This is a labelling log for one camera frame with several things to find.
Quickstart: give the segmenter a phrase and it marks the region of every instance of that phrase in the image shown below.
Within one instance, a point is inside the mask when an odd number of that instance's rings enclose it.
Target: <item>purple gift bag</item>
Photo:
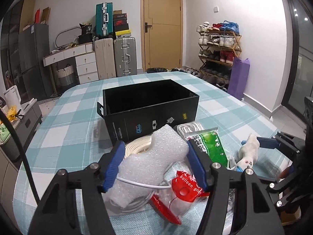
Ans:
[[[239,100],[241,100],[244,95],[249,70],[250,61],[248,58],[242,61],[235,57],[227,92]]]

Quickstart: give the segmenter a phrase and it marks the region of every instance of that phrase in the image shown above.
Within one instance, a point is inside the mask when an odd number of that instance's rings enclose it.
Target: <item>blue sneaker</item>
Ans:
[[[222,31],[233,31],[235,34],[239,34],[239,25],[234,22],[224,21],[224,26],[221,27]]]

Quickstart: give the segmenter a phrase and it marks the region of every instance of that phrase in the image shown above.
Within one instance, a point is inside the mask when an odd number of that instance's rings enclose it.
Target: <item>black cable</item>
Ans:
[[[30,167],[29,167],[29,164],[28,164],[25,152],[24,152],[24,148],[23,148],[21,141],[19,140],[19,137],[16,134],[16,131],[14,130],[11,122],[7,119],[6,115],[2,112],[1,109],[0,109],[0,120],[6,126],[8,131],[10,132],[11,137],[13,138],[13,140],[14,140],[17,148],[18,148],[18,151],[20,153],[21,159],[22,159],[24,167],[25,167],[26,175],[27,175],[27,178],[29,181],[30,188],[32,190],[32,194],[34,195],[35,201],[38,205],[40,202],[40,199],[39,199],[36,187],[35,187],[34,179],[32,178],[32,172],[30,171]]]

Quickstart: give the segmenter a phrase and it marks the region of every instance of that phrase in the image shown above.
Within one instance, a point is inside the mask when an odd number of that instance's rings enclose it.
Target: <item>teal suitcase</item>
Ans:
[[[107,36],[113,32],[113,3],[96,5],[96,33]]]

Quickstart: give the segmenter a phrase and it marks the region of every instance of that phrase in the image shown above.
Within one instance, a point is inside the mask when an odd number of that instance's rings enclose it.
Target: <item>white appliance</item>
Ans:
[[[3,93],[3,95],[9,109],[15,105],[16,112],[18,112],[19,110],[23,111],[21,106],[21,96],[19,95],[18,88],[16,85],[11,86],[8,90],[6,90]]]

